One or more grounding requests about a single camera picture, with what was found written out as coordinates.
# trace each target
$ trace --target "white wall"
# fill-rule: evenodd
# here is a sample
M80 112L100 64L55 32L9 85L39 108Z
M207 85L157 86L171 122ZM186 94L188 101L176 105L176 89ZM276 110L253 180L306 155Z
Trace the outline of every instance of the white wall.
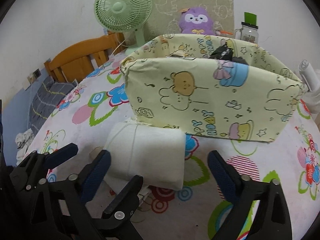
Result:
M94 0L17 0L0 25L0 98L8 101L29 73L66 47L103 35ZM302 0L234 0L235 26L257 14L259 43L293 68L306 58L317 68L320 28Z

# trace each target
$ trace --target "stuffed animal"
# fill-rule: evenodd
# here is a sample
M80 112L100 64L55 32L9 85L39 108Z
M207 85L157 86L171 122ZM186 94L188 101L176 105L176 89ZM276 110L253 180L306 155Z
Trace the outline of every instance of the stuffed animal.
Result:
M179 21L181 32L186 34L215 35L213 20L202 7L193 7L182 11Z

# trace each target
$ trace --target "cartoon gift box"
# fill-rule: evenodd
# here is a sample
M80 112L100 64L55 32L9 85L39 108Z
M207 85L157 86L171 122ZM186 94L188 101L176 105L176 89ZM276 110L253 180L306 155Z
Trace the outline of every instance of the cartoon gift box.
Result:
M239 62L210 59L221 45ZM121 63L139 122L185 133L273 141L289 121L304 85L256 44L198 34L166 34Z

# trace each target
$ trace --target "green fan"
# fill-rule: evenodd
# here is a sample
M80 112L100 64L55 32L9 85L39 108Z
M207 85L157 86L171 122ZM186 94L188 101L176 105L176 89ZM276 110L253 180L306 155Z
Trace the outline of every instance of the green fan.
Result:
M145 44L143 24L148 20L152 0L96 0L95 16L98 22L113 32L128 32L135 30L137 44L127 49L132 53Z

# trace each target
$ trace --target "floral tablecloth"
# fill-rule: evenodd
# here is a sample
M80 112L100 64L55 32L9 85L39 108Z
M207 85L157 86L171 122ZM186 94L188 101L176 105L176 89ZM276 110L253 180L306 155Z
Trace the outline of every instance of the floral tablecloth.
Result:
M71 142L78 145L77 156L49 171L49 182L81 171L91 162L89 153L105 145L112 126L133 116L119 69L124 58L123 53L111 57L71 91L30 145L28 153L52 153ZM319 130L302 100L272 143L187 135L183 189L175 192L152 187L152 194L135 212L132 222L144 240L211 239L232 208L206 163L208 153L218 150L240 174L254 180L281 181L293 239L299 240L320 210L319 143ZM94 200L86 206L98 218L114 197L115 193L103 182ZM257 203L252 205L238 239L246 238L257 207Z

